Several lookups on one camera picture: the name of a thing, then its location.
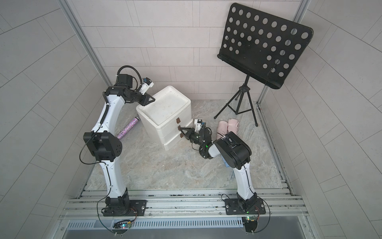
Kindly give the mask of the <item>white drawer cabinet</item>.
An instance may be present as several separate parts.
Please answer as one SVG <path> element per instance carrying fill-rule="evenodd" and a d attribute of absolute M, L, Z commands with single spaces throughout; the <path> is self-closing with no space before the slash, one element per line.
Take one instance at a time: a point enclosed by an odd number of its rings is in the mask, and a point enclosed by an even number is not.
<path fill-rule="evenodd" d="M 193 124 L 191 101 L 173 86 L 154 95 L 155 102 L 136 110 L 147 134 L 165 151 L 181 140 L 180 127 Z"/>

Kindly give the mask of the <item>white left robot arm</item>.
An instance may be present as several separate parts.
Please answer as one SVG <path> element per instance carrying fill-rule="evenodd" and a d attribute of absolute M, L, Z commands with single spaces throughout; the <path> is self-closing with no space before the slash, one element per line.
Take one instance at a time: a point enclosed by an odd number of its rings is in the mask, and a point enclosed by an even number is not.
<path fill-rule="evenodd" d="M 119 113 L 125 104 L 138 103 L 146 106 L 155 102 L 147 93 L 154 83 L 149 78 L 123 74 L 126 69 L 120 67 L 116 74 L 116 83 L 102 93 L 104 107 L 100 117 L 90 132 L 84 133 L 86 147 L 96 163 L 101 165 L 105 175 L 108 194 L 105 198 L 106 207 L 102 209 L 104 216 L 126 215 L 132 211 L 128 190 L 122 180 L 119 157 L 122 153 L 122 143 L 115 135 L 115 126 Z"/>

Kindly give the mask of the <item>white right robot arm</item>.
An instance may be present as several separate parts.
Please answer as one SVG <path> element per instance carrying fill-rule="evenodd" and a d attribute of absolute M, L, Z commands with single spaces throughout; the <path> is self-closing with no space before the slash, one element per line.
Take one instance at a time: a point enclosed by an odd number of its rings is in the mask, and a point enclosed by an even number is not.
<path fill-rule="evenodd" d="M 264 215 L 266 207 L 264 201 L 258 197 L 250 177 L 250 147 L 235 133 L 229 132 L 222 138 L 213 141 L 211 130 L 205 125 L 199 131 L 192 127 L 178 127 L 181 137 L 185 137 L 192 144 L 197 144 L 197 151 L 204 159 L 217 156 L 227 162 L 233 169 L 237 183 L 236 198 L 226 196 L 223 199 L 228 215 Z"/>

